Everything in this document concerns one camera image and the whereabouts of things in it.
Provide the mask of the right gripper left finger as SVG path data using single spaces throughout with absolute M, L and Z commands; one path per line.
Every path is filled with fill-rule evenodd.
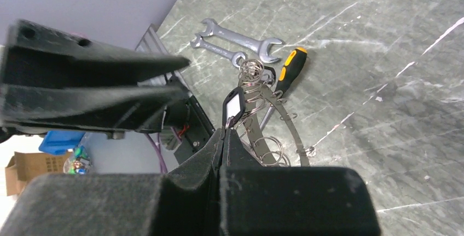
M 168 174 L 39 176 L 1 235 L 219 235 L 210 188 L 221 134 Z

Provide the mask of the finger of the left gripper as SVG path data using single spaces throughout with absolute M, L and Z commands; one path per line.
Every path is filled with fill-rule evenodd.
M 1 83 L 38 88 L 129 86 L 189 63 L 185 57 L 125 49 L 18 19 L 9 26 Z
M 1 126 L 20 133 L 154 131 L 164 108 L 188 97 L 178 85 L 48 89 L 1 86 Z

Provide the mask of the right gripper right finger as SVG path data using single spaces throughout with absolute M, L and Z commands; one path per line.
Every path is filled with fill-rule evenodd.
M 233 129 L 221 133 L 223 235 L 380 235 L 367 186 L 339 166 L 263 167 Z

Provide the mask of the black key tag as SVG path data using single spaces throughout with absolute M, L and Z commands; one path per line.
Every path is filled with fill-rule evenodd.
M 222 105 L 222 126 L 233 128 L 242 118 L 246 110 L 245 94 L 241 87 L 234 88 L 224 99 Z

